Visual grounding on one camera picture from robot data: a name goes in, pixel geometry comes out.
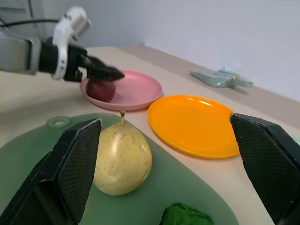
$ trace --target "table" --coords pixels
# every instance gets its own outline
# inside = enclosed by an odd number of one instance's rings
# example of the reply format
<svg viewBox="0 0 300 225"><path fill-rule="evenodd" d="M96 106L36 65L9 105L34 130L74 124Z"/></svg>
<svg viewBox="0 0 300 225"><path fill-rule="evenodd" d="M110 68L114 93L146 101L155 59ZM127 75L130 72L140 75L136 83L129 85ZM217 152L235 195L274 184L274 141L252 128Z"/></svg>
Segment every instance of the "table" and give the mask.
<svg viewBox="0 0 300 225"><path fill-rule="evenodd" d="M300 115L300 102L296 102L256 86L250 89L239 86L231 88L210 87L189 74L190 71L208 72L210 71L209 69L148 46L127 46L121 48L121 50L230 98L235 102L247 105L261 113L300 129L300 120L298 119L298 116Z"/></svg>
<svg viewBox="0 0 300 225"><path fill-rule="evenodd" d="M157 79L164 95L190 94L218 101L237 113L260 117L280 124L291 136L300 137L300 130L246 105L220 95L181 76L157 67L114 47L91 48L105 63L120 69L135 70ZM52 81L49 75L36 76L0 73L0 146L18 135L44 125L52 117L87 113L113 113L86 101L79 84ZM244 170L240 156L226 160L204 160L182 155L162 143L147 121L147 109L128 112L126 119L143 131L171 155L207 182L228 203L241 225L273 225L260 198Z"/></svg>

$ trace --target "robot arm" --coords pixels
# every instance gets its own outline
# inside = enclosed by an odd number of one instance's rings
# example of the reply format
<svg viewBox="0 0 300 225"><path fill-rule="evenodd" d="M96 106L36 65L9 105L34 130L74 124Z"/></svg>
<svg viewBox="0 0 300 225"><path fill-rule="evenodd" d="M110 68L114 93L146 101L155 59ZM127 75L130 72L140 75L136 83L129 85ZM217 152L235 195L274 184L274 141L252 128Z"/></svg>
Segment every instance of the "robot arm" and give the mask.
<svg viewBox="0 0 300 225"><path fill-rule="evenodd" d="M56 24L51 43L1 29L0 70L29 75L40 71L50 73L54 80L80 82L81 67L91 79L115 81L123 78L116 68L88 56L85 49L68 44L71 38L77 40L89 26L85 11L72 7Z"/></svg>

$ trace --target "yellow pear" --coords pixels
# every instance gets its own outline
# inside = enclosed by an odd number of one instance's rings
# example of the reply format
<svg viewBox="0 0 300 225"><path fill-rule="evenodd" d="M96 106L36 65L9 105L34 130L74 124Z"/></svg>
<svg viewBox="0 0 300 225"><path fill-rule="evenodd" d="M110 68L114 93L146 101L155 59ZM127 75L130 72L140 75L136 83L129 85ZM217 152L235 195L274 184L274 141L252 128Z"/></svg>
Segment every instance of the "yellow pear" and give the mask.
<svg viewBox="0 0 300 225"><path fill-rule="evenodd" d="M108 195L124 195L138 188L152 166L150 147L142 133L121 120L101 132L94 184Z"/></svg>

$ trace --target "red apple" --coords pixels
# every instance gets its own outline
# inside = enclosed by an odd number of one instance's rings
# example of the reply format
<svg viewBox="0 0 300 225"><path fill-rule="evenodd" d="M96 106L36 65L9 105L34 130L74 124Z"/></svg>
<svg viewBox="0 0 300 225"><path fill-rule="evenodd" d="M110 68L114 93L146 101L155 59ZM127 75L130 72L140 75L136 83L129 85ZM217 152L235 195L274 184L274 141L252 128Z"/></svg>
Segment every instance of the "red apple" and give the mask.
<svg viewBox="0 0 300 225"><path fill-rule="evenodd" d="M102 102L110 102L115 92L116 85L113 82L90 79L86 84L87 95Z"/></svg>

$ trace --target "green cutting board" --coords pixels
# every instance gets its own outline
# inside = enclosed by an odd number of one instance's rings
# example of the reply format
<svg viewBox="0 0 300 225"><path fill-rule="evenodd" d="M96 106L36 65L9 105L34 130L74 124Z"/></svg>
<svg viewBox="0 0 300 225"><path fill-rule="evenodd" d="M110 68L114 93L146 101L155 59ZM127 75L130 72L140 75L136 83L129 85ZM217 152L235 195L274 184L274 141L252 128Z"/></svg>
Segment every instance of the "green cutting board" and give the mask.
<svg viewBox="0 0 300 225"><path fill-rule="evenodd" d="M35 164L46 155L63 131L79 122L102 118L103 128L120 120L112 114L57 117L0 149L0 212L12 199ZM202 179L145 136L153 165L146 181L134 192L110 197L92 185L81 225L158 225L165 208L182 202L213 218L215 225L238 225L226 202Z"/></svg>

